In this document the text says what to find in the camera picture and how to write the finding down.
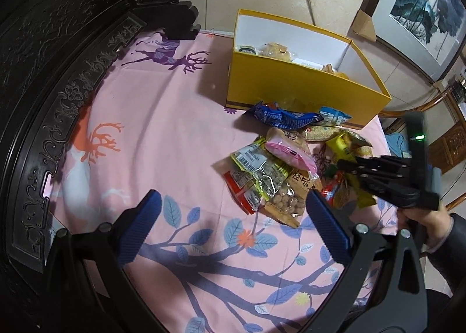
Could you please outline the right hand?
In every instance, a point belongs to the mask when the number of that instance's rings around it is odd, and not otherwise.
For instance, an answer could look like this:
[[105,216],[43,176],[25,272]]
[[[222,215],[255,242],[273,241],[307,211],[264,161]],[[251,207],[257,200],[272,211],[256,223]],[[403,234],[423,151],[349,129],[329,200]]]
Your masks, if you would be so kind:
[[407,223],[412,220],[426,229],[425,245],[430,251],[441,246],[453,228],[453,217],[444,205],[439,205],[436,211],[422,208],[398,208],[396,214],[399,228],[407,229]]

